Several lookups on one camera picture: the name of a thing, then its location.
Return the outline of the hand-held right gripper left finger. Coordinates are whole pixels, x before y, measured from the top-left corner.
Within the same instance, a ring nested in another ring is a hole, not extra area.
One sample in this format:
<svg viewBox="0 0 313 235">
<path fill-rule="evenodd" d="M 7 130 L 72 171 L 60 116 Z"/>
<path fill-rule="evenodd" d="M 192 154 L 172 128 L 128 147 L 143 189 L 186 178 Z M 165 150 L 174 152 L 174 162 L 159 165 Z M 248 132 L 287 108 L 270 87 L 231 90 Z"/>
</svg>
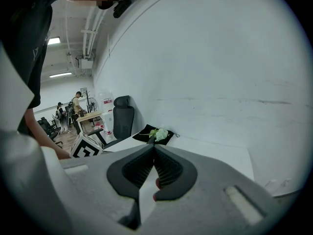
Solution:
<svg viewBox="0 0 313 235">
<path fill-rule="evenodd" d="M 62 162 L 63 202 L 73 235 L 153 235 L 155 218 L 141 220 L 140 189 L 153 167 L 151 144 Z"/>
</svg>

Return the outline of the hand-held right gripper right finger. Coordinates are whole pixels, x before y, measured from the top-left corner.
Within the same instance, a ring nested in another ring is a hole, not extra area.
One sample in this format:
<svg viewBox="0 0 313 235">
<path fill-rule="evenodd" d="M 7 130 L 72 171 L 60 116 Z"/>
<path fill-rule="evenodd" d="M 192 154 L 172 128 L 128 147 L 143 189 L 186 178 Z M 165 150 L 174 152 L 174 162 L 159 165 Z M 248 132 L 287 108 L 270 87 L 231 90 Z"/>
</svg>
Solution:
<svg viewBox="0 0 313 235">
<path fill-rule="evenodd" d="M 283 235 L 295 197 L 273 198 L 228 164 L 156 145 L 160 179 L 149 235 Z"/>
</svg>

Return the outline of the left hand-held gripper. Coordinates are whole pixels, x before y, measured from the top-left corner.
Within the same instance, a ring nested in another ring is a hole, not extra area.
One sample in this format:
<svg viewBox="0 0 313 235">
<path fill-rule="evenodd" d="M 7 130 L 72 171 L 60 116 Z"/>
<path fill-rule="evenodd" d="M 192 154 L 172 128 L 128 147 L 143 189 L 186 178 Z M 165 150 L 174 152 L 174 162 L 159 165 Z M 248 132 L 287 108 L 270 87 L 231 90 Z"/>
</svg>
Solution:
<svg viewBox="0 0 313 235">
<path fill-rule="evenodd" d="M 83 158 L 97 156 L 102 153 L 101 146 L 91 137 L 81 132 L 70 148 L 71 158 Z"/>
</svg>

